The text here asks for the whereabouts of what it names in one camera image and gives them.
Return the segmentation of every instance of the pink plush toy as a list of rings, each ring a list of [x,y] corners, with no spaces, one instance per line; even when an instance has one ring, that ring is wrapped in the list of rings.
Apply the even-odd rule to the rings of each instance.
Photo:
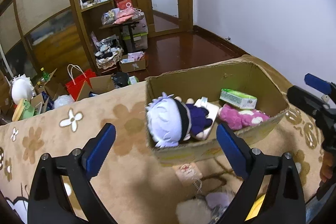
[[[244,127],[255,126],[269,119],[269,117],[260,110],[253,109],[238,111],[229,104],[225,104],[219,109],[218,117],[223,122],[227,122],[232,130],[240,130]]]

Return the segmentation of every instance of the baseboard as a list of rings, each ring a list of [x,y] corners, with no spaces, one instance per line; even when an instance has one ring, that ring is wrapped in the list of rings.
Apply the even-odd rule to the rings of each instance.
[[[221,45],[225,46],[229,50],[231,50],[236,57],[241,57],[244,54],[250,55],[248,52],[245,52],[242,48],[239,48],[238,46],[232,44],[229,40],[224,39],[222,37],[219,37],[218,35],[214,34],[213,32],[210,32],[200,26],[194,25],[193,31],[197,32],[197,34],[200,37],[206,38],[206,39],[212,39]]]
[[[171,16],[171,15],[167,15],[165,13],[159,12],[159,11],[155,11],[153,10],[153,15],[156,15],[158,17],[161,17],[169,22],[172,22],[176,25],[179,25],[179,19],[177,17]]]

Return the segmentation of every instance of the blue gripper pad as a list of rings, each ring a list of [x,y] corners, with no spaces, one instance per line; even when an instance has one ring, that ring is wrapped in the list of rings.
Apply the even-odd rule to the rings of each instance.
[[[326,94],[330,95],[331,94],[331,85],[325,80],[322,80],[314,75],[311,75],[308,73],[304,77],[304,82],[308,85],[311,86],[312,88]]]
[[[103,162],[116,139],[116,128],[106,123],[95,138],[84,146],[82,165],[88,180],[98,175]]]
[[[248,178],[247,166],[250,163],[249,146],[245,141],[237,137],[227,124],[220,124],[216,131],[217,141],[237,176]]]

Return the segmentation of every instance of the white plush toy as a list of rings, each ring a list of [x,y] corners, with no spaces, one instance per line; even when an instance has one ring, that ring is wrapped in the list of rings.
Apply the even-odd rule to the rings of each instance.
[[[30,82],[30,77],[22,75],[13,79],[12,86],[12,99],[16,105],[19,104],[21,99],[27,99],[30,101],[35,96],[35,90]]]

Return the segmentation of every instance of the white-haired plush doll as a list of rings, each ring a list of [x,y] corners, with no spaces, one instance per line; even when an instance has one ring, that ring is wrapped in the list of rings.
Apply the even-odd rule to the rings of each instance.
[[[193,99],[184,104],[181,98],[173,96],[163,92],[146,107],[148,129],[155,147],[175,147],[179,141],[188,140],[190,135],[195,137],[212,125],[212,120],[206,118],[209,114],[206,108],[194,106]]]

